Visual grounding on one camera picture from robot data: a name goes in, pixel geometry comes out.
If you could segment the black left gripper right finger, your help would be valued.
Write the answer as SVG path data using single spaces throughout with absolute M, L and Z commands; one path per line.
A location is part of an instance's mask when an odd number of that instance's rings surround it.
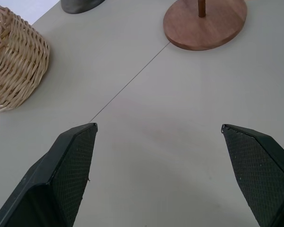
M 269 135 L 222 125 L 237 184 L 260 227 L 284 227 L 284 149 Z

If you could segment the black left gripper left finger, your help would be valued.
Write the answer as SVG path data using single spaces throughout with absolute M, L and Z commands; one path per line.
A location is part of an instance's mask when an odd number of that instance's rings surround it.
M 83 199 L 98 125 L 61 133 L 0 209 L 0 227 L 73 227 Z

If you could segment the round wooden stand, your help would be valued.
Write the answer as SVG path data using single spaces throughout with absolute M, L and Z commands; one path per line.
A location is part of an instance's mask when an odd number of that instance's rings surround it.
M 175 46 L 204 51 L 231 41 L 246 18 L 244 0 L 177 0 L 165 13 L 163 30 Z

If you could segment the dark grey rounded object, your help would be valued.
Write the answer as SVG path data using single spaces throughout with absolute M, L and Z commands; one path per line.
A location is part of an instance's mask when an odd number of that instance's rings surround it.
M 60 0 L 61 7 L 68 14 L 79 14 L 89 11 L 105 0 Z

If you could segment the woven wicker basket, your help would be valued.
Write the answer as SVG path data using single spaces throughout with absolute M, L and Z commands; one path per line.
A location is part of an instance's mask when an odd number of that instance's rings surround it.
M 0 112 L 22 105 L 47 71 L 50 46 L 27 21 L 0 6 Z

